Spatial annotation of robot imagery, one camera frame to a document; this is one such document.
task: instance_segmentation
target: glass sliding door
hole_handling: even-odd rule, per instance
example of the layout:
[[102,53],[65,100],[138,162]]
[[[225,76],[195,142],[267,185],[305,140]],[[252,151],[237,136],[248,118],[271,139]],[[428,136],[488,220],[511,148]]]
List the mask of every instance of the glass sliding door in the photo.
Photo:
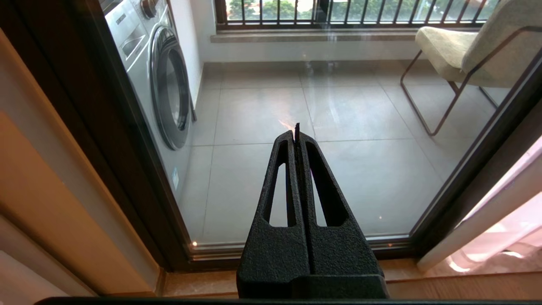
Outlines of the glass sliding door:
[[[530,145],[492,161],[541,98],[542,34],[530,16],[509,30],[514,0],[2,1],[6,35],[168,271],[236,266],[296,123],[377,257],[419,257]],[[281,167],[272,226],[287,226],[285,194]]]

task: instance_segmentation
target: chair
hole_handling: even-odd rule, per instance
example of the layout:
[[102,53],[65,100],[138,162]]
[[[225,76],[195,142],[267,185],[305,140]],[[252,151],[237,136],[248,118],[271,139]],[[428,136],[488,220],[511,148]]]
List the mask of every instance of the chair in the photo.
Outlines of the chair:
[[[427,134],[432,137],[439,132],[467,83],[478,86],[497,107],[482,86],[515,91],[542,57],[541,33],[542,0],[501,0],[478,33],[433,27],[419,29],[416,43],[421,50],[401,76],[401,87]],[[455,92],[434,131],[429,129],[404,84],[406,74],[422,52]],[[501,104],[507,104],[510,96]]]

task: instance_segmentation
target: door frame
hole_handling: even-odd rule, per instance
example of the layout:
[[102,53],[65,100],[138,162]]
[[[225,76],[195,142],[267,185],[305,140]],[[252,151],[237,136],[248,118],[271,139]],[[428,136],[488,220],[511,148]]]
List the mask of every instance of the door frame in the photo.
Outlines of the door frame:
[[[2,30],[156,262],[166,271],[236,268],[240,249],[191,248],[98,0],[0,0],[0,8]],[[538,129],[510,139],[541,100],[541,84],[539,66],[511,106],[495,117],[494,128],[472,147],[472,157],[457,166],[456,178],[448,179],[409,236],[369,238],[378,259],[421,257],[453,230],[476,196],[481,198],[535,141]],[[498,154],[505,148],[505,156]],[[463,200],[465,196],[473,200]]]

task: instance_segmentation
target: metal railing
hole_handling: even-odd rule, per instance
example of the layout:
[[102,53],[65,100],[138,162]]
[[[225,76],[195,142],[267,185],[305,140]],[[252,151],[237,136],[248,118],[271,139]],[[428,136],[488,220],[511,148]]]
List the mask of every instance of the metal railing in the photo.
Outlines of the metal railing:
[[500,0],[215,0],[218,30],[480,27]]

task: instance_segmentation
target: tree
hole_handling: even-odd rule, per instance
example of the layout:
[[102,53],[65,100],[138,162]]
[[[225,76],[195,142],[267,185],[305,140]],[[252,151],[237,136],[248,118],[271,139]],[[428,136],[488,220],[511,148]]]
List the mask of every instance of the tree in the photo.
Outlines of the tree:
[[[246,20],[255,19],[256,14],[253,5],[256,0],[244,0],[244,16]],[[231,0],[230,10],[228,12],[228,20],[243,20],[243,9],[241,0]]]
[[[292,20],[294,19],[295,14],[295,0],[281,0],[280,2],[280,19],[281,20]],[[363,8],[367,1],[367,7],[365,9],[365,21],[376,21],[378,14],[382,7],[382,1],[384,3],[384,9],[382,11],[381,20],[382,21],[392,21],[395,18],[397,12],[397,6],[399,0],[351,0],[348,20],[349,21],[360,21],[362,19]],[[437,0],[431,12],[431,20],[440,20],[443,17],[443,13],[448,7],[450,1],[452,1],[451,7],[447,14],[447,20],[457,20],[463,9],[464,0]],[[408,21],[414,10],[414,5],[416,0],[403,0],[401,8],[399,10],[399,15],[397,17],[398,21]],[[414,20],[425,20],[427,15],[430,13],[429,9],[431,8],[431,0],[420,0],[414,15]],[[493,10],[495,9],[498,1],[497,0],[488,0],[485,4],[484,9],[482,10],[479,20],[488,19]],[[230,11],[229,19],[230,20],[242,20],[242,10],[241,10],[241,0],[231,0],[230,2]],[[245,9],[245,19],[254,20],[259,19],[259,14],[256,13],[254,7],[259,5],[259,0],[244,0],[244,9]],[[347,2],[334,2],[331,12],[332,21],[343,21],[346,17]],[[277,19],[277,7],[278,0],[265,1],[263,3],[262,13],[264,20],[276,20]],[[463,14],[463,20],[469,20],[474,17],[479,5],[476,1],[470,1],[465,13]],[[298,19],[310,20],[312,19],[313,12],[312,10],[308,11],[298,11]]]
[[[263,4],[263,19],[276,19],[277,9],[279,7],[278,0],[264,2]],[[295,14],[295,6],[290,1],[282,0],[280,2],[280,18],[282,20],[293,20]]]

